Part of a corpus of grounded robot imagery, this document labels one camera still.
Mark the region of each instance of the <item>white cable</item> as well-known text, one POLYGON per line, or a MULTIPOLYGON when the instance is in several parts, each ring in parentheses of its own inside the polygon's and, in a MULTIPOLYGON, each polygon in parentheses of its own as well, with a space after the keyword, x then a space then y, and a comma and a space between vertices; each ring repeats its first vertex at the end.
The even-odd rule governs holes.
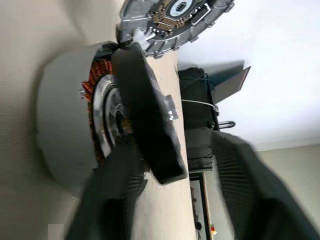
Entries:
POLYGON ((214 110, 216 110, 215 105, 212 105, 212 104, 207 103, 207 102, 203 102, 203 101, 193 101, 193 100, 184 100, 184 99, 182 99, 181 101, 182 101, 182 102, 189 102, 189 103, 196 103, 196 104, 208 105, 208 106, 210 106, 210 107, 213 107, 214 110))

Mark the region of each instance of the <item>wooden surface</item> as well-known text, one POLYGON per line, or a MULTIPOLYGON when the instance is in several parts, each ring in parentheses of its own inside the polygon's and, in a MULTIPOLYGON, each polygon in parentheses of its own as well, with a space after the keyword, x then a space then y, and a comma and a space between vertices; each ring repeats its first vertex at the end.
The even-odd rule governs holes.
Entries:
MULTIPOLYGON (((79 200, 56 184, 36 144, 36 96, 42 69, 61 52, 115 41, 123 0, 0 2, 0 239, 60 240, 79 200)), ((186 159, 176 58, 148 59, 172 94, 186 159)), ((138 200, 133 239, 194 240, 189 181, 162 187, 152 178, 138 200)))

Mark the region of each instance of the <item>aluminum motor casing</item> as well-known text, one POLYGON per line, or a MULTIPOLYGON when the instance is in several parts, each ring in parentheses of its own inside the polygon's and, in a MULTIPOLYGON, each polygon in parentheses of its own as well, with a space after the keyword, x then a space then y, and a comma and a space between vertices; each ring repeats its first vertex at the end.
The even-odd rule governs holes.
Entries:
POLYGON ((117 48, 114 42, 102 42, 66 52, 46 66, 40 82, 37 143, 53 178, 74 196, 82 193, 97 167, 88 102, 79 91, 88 81, 96 55, 117 48))

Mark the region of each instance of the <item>copper coil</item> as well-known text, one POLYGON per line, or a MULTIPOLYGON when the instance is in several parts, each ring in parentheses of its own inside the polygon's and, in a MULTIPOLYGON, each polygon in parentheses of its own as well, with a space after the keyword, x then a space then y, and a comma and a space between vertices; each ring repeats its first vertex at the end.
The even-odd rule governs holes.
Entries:
POLYGON ((95 60, 91 65, 88 81, 82 83, 82 87, 85 91, 84 99, 86 99, 88 102, 89 125, 90 125, 91 137, 94 142, 95 156, 98 162, 98 166, 100 168, 104 168, 105 166, 105 156, 101 150, 99 140, 95 132, 94 120, 92 115, 92 111, 93 111, 92 100, 94 97, 96 84, 99 82, 101 77, 108 74, 114 74, 112 63, 105 59, 95 60))

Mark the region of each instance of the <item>white ceiling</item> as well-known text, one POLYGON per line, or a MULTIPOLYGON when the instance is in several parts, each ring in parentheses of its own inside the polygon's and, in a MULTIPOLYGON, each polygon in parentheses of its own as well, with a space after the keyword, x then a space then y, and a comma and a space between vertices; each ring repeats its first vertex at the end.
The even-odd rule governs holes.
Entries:
POLYGON ((252 66, 219 103, 229 133, 259 151, 320 143, 320 1, 235 0, 216 25, 178 51, 178 67, 207 73, 252 66))

